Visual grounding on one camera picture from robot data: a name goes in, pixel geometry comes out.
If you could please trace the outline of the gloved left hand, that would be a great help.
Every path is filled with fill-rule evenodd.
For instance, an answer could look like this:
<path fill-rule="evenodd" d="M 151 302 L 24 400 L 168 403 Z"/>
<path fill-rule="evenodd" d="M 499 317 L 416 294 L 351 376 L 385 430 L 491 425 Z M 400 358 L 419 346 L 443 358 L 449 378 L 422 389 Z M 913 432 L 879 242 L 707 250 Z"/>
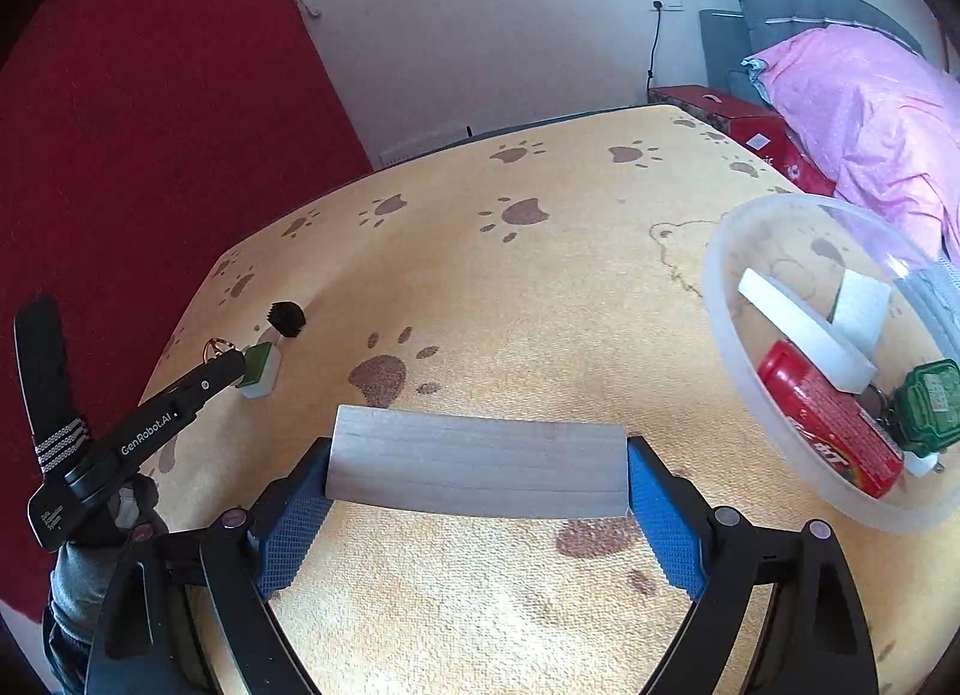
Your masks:
<path fill-rule="evenodd" d="M 153 479 L 133 475 L 57 550 L 44 607 L 44 654 L 65 693 L 85 692 L 89 652 L 110 580 L 133 529 L 163 527 L 156 503 Z"/>

